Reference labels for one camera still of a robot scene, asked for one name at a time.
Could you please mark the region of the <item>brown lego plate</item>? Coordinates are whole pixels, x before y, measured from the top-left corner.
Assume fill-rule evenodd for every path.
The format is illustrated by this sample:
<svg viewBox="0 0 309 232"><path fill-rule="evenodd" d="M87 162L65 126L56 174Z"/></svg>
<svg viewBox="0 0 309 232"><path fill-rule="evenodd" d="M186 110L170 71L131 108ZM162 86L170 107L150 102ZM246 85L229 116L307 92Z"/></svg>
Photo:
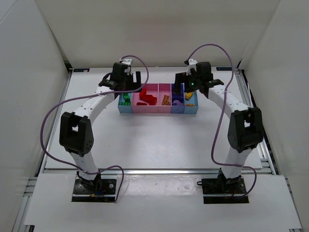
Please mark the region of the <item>brown lego plate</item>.
<svg viewBox="0 0 309 232"><path fill-rule="evenodd" d="M171 105L171 102L169 101L169 95L164 95L161 105L164 105L164 106Z"/></svg>

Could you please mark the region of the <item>red purple lego block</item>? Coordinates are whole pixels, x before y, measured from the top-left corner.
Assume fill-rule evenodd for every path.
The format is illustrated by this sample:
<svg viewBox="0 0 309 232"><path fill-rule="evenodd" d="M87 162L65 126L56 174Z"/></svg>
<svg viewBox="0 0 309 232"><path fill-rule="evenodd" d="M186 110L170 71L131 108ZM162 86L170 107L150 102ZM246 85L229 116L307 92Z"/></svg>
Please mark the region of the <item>red purple lego block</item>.
<svg viewBox="0 0 309 232"><path fill-rule="evenodd" d="M154 98L157 98L157 97L154 97L153 95L148 95L148 94L146 94L146 95L144 95L144 96L141 98L141 100L149 104L150 101L152 101L152 99L154 99Z"/></svg>

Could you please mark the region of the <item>small green lego brick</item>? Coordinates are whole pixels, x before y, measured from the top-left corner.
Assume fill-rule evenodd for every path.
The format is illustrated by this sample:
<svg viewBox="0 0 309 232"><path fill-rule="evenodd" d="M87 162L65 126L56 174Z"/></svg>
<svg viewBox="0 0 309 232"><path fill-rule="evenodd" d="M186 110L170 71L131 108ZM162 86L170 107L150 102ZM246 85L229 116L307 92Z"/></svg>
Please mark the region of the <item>small green lego brick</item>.
<svg viewBox="0 0 309 232"><path fill-rule="evenodd" d="M131 102L121 102L121 106L130 106Z"/></svg>

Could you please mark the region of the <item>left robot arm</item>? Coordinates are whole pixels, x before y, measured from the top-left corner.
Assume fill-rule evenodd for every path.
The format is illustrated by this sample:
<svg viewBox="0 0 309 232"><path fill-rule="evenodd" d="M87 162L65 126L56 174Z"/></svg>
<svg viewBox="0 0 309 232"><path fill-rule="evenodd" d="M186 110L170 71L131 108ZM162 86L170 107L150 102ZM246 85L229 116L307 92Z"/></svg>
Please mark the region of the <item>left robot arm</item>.
<svg viewBox="0 0 309 232"><path fill-rule="evenodd" d="M98 168L91 154L94 144L92 124L99 114L120 95L118 91L135 90L141 87L140 72L136 72L136 82L134 82L131 63L131 58L114 63L112 72L103 77L94 92L94 97L87 99L75 111L64 112L61 116L59 143L81 168L78 176L83 181L91 182L98 179Z"/></svg>

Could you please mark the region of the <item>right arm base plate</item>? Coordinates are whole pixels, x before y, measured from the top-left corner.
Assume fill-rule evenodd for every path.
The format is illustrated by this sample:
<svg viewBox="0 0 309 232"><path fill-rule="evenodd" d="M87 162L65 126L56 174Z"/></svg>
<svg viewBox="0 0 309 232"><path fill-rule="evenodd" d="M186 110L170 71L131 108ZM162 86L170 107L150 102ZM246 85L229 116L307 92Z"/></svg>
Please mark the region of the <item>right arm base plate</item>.
<svg viewBox="0 0 309 232"><path fill-rule="evenodd" d="M226 185L219 178L203 178L197 181L202 187L204 204L247 204L249 203L246 194L244 179L240 177L236 183Z"/></svg>

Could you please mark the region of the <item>red curved lego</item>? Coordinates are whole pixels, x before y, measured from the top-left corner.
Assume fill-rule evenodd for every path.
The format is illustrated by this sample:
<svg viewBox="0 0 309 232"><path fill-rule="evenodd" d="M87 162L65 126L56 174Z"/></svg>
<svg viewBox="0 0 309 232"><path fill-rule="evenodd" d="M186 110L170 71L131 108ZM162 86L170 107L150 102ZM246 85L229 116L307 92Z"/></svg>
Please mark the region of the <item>red curved lego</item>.
<svg viewBox="0 0 309 232"><path fill-rule="evenodd" d="M157 98L152 99L152 101L150 101L149 105L156 105L157 104Z"/></svg>

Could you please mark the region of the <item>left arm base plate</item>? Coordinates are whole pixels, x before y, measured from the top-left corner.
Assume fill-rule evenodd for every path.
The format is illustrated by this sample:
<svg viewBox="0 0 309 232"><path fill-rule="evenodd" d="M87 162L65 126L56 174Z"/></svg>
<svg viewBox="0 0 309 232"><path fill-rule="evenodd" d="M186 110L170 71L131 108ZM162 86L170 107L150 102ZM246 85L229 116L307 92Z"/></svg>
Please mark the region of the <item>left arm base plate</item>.
<svg viewBox="0 0 309 232"><path fill-rule="evenodd" d="M116 200L116 184L117 178L115 176L102 176L94 186L76 177L71 201L80 203L113 203Z"/></svg>

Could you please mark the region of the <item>red semicircle lego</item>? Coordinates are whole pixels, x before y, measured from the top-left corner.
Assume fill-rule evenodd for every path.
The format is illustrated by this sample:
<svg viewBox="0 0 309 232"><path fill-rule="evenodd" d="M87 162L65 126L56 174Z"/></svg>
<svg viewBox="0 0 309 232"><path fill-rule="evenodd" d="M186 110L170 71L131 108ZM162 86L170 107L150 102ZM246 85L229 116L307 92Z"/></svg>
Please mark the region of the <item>red semicircle lego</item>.
<svg viewBox="0 0 309 232"><path fill-rule="evenodd" d="M147 90L143 88L142 91L139 93L139 98L141 99L146 94L147 94Z"/></svg>

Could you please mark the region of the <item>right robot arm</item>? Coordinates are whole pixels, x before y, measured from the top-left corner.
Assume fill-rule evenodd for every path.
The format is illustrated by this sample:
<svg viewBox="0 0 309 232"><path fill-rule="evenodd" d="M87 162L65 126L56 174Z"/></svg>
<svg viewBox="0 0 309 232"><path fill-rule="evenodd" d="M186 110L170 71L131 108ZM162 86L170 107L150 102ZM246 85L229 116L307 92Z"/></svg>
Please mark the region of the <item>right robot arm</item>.
<svg viewBox="0 0 309 232"><path fill-rule="evenodd" d="M229 118L227 139L230 150L220 174L232 182L240 178L248 155L264 137L262 113L258 107L249 107L239 101L227 89L221 80L214 79L209 62L197 62L190 59L185 62L187 71L175 75L173 93L200 91L208 100L222 110L222 115Z"/></svg>

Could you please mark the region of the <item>dark purple lego plate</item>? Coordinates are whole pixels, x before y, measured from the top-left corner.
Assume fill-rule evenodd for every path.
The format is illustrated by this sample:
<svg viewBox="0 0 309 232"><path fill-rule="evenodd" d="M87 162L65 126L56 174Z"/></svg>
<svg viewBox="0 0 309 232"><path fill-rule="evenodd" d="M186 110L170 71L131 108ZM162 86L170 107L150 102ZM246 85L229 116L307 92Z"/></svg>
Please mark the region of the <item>dark purple lego plate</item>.
<svg viewBox="0 0 309 232"><path fill-rule="evenodd" d="M183 101L183 94L172 94L172 99Z"/></svg>

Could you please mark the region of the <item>yellow lego brick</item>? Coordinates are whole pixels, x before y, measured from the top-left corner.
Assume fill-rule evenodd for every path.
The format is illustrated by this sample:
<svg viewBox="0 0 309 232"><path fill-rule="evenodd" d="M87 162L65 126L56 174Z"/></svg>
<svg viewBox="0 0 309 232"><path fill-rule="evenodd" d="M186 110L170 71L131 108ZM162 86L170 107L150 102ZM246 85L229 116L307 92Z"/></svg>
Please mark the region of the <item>yellow lego brick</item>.
<svg viewBox="0 0 309 232"><path fill-rule="evenodd" d="M185 94L185 99L186 99L186 100L189 100L189 99L192 97L192 95L193 95L193 92L188 92L188 93L186 93L186 94Z"/></svg>

